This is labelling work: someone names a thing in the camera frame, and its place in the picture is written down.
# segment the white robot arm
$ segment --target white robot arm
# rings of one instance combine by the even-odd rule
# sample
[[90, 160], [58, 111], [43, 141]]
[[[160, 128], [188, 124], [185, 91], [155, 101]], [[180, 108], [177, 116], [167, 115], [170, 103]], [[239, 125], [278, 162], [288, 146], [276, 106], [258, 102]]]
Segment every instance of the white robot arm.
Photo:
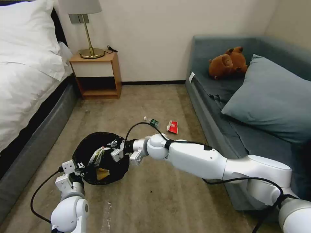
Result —
[[89, 205], [84, 199], [84, 184], [79, 171], [82, 166], [72, 160], [62, 164], [64, 174], [55, 181], [61, 191], [61, 202], [52, 212], [52, 233], [86, 233]]
[[[160, 134], [135, 140], [130, 161], [138, 165], [144, 156], [149, 155], [157, 160], [166, 160], [180, 170], [207, 180], [264, 178], [278, 184], [284, 194], [296, 197], [290, 189], [292, 169], [283, 163], [255, 155], [231, 160], [209, 146], [178, 141], [183, 142], [172, 143]], [[280, 196], [280, 190], [276, 186], [261, 180], [248, 180], [247, 191], [266, 205], [273, 205]], [[311, 202], [294, 198], [282, 201], [279, 224], [284, 233], [311, 232], [308, 224], [310, 217]]]
[[[263, 180], [248, 180], [247, 191], [257, 200], [270, 206], [278, 200], [281, 191], [291, 195], [280, 203], [279, 224], [282, 231], [311, 233], [308, 225], [311, 202], [295, 198], [296, 195], [290, 189], [292, 169], [283, 163], [255, 155], [231, 160], [209, 146], [184, 140], [172, 141], [160, 134], [131, 140], [125, 142], [125, 145], [127, 152], [132, 154], [130, 162], [134, 165], [139, 165], [143, 157], [149, 155], [157, 160], [166, 160], [174, 167], [206, 180], [257, 177], [271, 181], [278, 187]], [[123, 157], [123, 146], [124, 144], [121, 149], [111, 153], [116, 162]], [[63, 163], [62, 167], [65, 174], [55, 182], [62, 195], [61, 202], [51, 216], [52, 232], [86, 233], [89, 206], [84, 199], [81, 180], [83, 174], [80, 173], [84, 166], [76, 165], [70, 160]]]

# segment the plastic bottle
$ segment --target plastic bottle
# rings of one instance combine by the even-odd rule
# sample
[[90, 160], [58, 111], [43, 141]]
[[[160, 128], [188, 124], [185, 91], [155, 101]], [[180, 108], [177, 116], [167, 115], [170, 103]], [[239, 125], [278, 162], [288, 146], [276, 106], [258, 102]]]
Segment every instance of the plastic bottle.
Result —
[[160, 125], [160, 123], [157, 121], [157, 120], [155, 120], [155, 119], [149, 119], [148, 117], [144, 117], [144, 120], [145, 121], [147, 121], [148, 123], [150, 123], [152, 126], [154, 126], [154, 127], [156, 127], [156, 128], [158, 128], [159, 127], [159, 125]]

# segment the blue pillow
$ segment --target blue pillow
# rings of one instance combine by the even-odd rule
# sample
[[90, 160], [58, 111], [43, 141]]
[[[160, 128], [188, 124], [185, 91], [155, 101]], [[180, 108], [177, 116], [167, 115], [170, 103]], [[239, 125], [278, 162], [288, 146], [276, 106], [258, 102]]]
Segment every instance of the blue pillow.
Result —
[[243, 85], [221, 112], [301, 144], [311, 139], [311, 82], [254, 54]]

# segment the lamp stem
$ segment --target lamp stem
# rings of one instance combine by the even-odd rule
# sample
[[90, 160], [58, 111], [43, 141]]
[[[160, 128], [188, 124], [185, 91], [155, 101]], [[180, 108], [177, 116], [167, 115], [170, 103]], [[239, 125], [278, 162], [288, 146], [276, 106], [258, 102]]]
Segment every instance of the lamp stem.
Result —
[[85, 22], [85, 18], [84, 18], [83, 14], [82, 14], [82, 19], [83, 19], [83, 24], [84, 24], [84, 28], [85, 28], [88, 44], [90, 46], [90, 48], [89, 48], [90, 49], [90, 53], [91, 53], [92, 56], [94, 56], [94, 49], [93, 49], [92, 44], [91, 44], [90, 35], [88, 34], [88, 30], [87, 30], [87, 26], [86, 26], [86, 22]]

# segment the nightstand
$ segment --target nightstand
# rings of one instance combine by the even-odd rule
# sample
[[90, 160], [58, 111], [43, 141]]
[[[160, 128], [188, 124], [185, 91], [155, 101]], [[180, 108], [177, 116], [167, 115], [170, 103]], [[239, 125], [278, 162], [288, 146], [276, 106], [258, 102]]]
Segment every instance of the nightstand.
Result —
[[106, 53], [96, 59], [84, 59], [77, 53], [69, 61], [83, 99], [120, 98], [122, 84], [117, 53]]

